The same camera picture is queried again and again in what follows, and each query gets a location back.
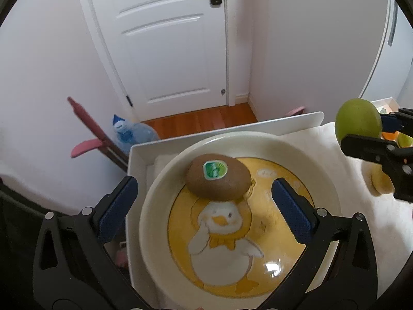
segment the white box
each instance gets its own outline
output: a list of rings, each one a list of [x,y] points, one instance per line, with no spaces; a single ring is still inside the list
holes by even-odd
[[[396,100],[394,100],[393,98],[375,100],[375,101],[372,101],[371,103],[375,105],[376,108],[379,108],[384,105],[388,105],[393,112],[398,112],[399,107],[400,107],[398,103],[396,102]]]
[[[160,293],[146,270],[139,247],[139,219],[146,193],[154,181],[154,161],[162,154],[177,154],[193,144],[222,133],[233,131],[258,131],[274,135],[284,135],[299,130],[317,127],[324,119],[323,112],[303,114],[295,117],[252,123],[192,134],[171,139],[163,139],[142,145],[135,145],[129,154],[128,175],[135,177],[139,183],[138,197],[126,217],[126,240],[129,260],[129,275],[135,290],[155,308],[172,308],[173,303]]]

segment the green sticker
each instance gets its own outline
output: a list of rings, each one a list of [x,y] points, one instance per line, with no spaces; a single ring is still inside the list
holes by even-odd
[[[223,178],[228,172],[228,166],[224,161],[215,159],[204,163],[204,176],[208,181]]]

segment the duck illustration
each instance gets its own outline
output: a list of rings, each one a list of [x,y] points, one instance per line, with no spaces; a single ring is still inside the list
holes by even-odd
[[[195,284],[228,286],[236,284],[236,294],[243,294],[258,286],[249,280],[253,257],[264,254],[252,241],[245,238],[251,227],[252,213],[245,198],[216,202],[199,198],[191,209],[191,220],[197,233],[188,244],[193,270],[198,277]]]

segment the doorframe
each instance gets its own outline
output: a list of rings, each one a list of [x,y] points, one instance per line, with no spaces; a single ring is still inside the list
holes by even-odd
[[[128,93],[126,92],[126,89],[116,71],[115,64],[113,63],[109,50],[106,46],[92,0],[80,0],[80,4],[82,6],[83,14],[85,16],[90,36],[92,37],[94,47],[98,52],[100,61],[105,68],[106,74],[112,83],[115,93],[117,94],[122,107],[125,109],[127,115],[126,119],[130,121],[140,121],[138,115],[128,101]]]
[[[223,0],[225,10],[225,26],[226,26],[226,72],[227,72],[227,105],[234,106],[236,99],[237,86],[235,85],[237,69],[241,68],[240,60],[236,55],[236,39],[237,39],[237,17],[236,17],[236,0]],[[112,86],[126,110],[128,119],[140,121],[137,113],[129,104],[127,99],[128,93],[122,84],[122,81],[116,71],[116,67],[111,59],[109,50],[106,46],[103,33],[100,29],[98,17],[94,10],[92,0],[80,0],[86,24],[88,26],[90,36],[98,52],[100,61],[102,62],[106,73],[112,83]]]
[[[227,105],[234,106],[237,86],[235,85],[238,56],[236,53],[237,39],[237,2],[236,0],[224,0],[225,30],[227,45]]]
[[[379,62],[380,56],[381,56],[382,51],[383,51],[383,47],[385,46],[385,42],[386,42],[386,39],[387,39],[387,33],[388,33],[388,30],[389,30],[389,25],[390,25],[390,16],[392,14],[392,4],[395,4],[395,3],[396,3],[395,0],[387,0],[387,16],[386,16],[386,20],[385,20],[385,27],[384,27],[384,30],[383,30],[382,40],[380,42],[379,51],[378,51],[377,56],[374,60],[374,64],[371,68],[370,74],[368,75],[366,83],[364,84],[364,86],[363,86],[363,88],[360,92],[359,98],[363,97],[364,92],[366,91],[367,87],[369,86],[369,84],[371,82],[371,79],[373,78],[373,74],[376,71],[377,63]]]

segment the baseboard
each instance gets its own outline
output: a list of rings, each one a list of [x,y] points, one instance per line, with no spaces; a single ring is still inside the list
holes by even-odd
[[[253,98],[251,97],[251,95],[249,95],[249,97],[248,97],[248,104],[249,104],[249,107],[251,108],[252,112],[254,113],[255,117],[256,117],[257,120],[258,120],[257,108],[256,108],[255,105],[254,105],[254,100],[253,100]]]
[[[245,94],[238,94],[235,96],[235,104],[244,104],[245,102],[248,102],[248,93]]]

